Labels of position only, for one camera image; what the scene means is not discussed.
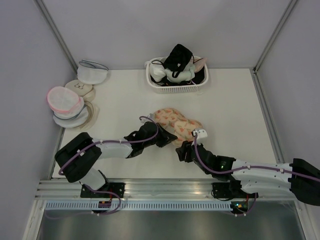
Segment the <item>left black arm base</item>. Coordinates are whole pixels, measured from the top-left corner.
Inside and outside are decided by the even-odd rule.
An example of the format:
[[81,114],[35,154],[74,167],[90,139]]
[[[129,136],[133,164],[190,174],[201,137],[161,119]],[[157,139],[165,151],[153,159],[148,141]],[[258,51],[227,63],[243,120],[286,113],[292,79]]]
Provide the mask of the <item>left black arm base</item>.
[[124,192],[125,192],[125,183],[124,182],[108,182],[105,183],[101,188],[98,189],[100,193],[93,192],[89,190],[87,186],[84,184],[81,186],[81,192],[80,197],[81,198],[91,198],[91,199],[97,199],[97,198],[114,198],[115,196],[110,193],[105,192],[111,192],[114,194],[117,194],[120,198],[123,198]]

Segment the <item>floral peach laundry bag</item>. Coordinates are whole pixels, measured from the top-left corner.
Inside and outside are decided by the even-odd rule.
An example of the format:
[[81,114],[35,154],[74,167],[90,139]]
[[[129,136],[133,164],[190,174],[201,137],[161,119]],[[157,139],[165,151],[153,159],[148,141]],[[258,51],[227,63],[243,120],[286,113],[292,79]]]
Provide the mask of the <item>floral peach laundry bag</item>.
[[194,140],[192,131],[196,128],[203,128],[198,120],[185,117],[175,108],[161,108],[152,114],[154,114],[156,123],[169,133],[177,136],[177,140],[172,142],[176,147],[181,147],[184,141],[192,142]]

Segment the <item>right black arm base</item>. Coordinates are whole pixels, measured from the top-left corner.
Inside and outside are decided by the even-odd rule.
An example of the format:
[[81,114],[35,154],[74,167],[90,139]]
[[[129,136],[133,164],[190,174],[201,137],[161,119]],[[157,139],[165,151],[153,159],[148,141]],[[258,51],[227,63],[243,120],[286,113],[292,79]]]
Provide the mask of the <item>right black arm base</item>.
[[213,182],[211,187],[211,195],[214,199],[253,199],[255,197],[254,193],[244,192],[239,181]]

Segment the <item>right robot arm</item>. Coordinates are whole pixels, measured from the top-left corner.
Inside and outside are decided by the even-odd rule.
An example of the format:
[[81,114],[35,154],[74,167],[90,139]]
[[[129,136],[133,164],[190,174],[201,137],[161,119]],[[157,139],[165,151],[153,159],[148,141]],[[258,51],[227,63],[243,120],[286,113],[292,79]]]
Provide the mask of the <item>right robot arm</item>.
[[294,196],[298,201],[320,205],[320,171],[301,158],[291,163],[255,164],[228,156],[214,155],[201,143],[184,141],[176,153],[181,162],[195,163],[205,174],[228,182],[235,198],[243,194]]

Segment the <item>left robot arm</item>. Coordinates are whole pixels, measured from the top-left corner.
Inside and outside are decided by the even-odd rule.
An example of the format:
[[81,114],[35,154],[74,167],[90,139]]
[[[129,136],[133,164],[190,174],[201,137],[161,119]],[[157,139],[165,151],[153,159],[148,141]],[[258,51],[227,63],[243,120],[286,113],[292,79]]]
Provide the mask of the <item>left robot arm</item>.
[[109,193],[107,178],[94,164],[100,159],[130,159],[141,155],[145,148],[156,145],[163,148],[178,137],[166,131],[160,124],[145,122],[139,130],[118,140],[98,140],[87,132],[78,134],[54,156],[59,165],[59,175],[68,182],[80,182],[98,198]]

